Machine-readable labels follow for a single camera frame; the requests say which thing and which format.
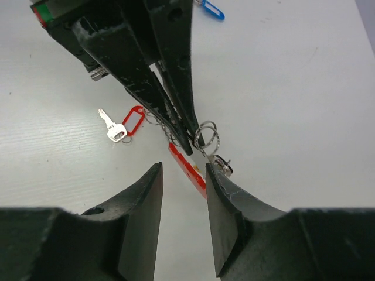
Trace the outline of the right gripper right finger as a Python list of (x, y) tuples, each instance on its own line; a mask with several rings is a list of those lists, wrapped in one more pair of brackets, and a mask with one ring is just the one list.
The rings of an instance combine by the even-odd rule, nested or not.
[(282, 211), (206, 166), (220, 280), (373, 280), (373, 208)]

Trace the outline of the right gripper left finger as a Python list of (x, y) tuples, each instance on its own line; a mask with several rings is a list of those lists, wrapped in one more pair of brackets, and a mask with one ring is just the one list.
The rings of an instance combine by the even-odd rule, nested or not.
[(153, 280), (163, 166), (74, 214), (57, 207), (1, 208), (2, 280)]

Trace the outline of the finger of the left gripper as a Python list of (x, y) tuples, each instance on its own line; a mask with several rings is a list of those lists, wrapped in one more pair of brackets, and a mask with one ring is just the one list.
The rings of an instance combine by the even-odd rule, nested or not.
[(181, 146), (195, 146), (199, 127), (193, 101), (192, 1), (144, 1), (160, 58), (164, 89), (161, 106), (147, 105)]

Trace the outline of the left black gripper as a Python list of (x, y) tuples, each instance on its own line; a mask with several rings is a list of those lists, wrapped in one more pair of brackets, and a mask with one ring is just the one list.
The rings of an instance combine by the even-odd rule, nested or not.
[(143, 1), (31, 1), (30, 8), (92, 80), (110, 73), (169, 128), (187, 155), (193, 153), (186, 127), (148, 66), (161, 56)]

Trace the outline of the key with yellow tag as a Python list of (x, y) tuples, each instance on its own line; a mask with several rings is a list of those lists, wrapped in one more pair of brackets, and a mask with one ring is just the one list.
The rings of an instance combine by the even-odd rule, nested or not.
[(219, 169), (222, 171), (222, 173), (226, 176), (226, 177), (230, 177), (232, 174), (233, 174), (233, 169), (232, 167), (230, 166), (230, 162), (231, 160), (229, 161), (225, 161), (220, 155), (213, 155), (211, 157), (211, 162)]

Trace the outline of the key with red tag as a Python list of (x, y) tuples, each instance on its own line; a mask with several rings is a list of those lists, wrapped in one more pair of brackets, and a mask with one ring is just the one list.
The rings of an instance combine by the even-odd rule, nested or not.
[(146, 113), (143, 106), (136, 105), (121, 123), (114, 122), (102, 108), (98, 110), (98, 115), (105, 122), (109, 140), (114, 143), (130, 144), (132, 137), (144, 122)]

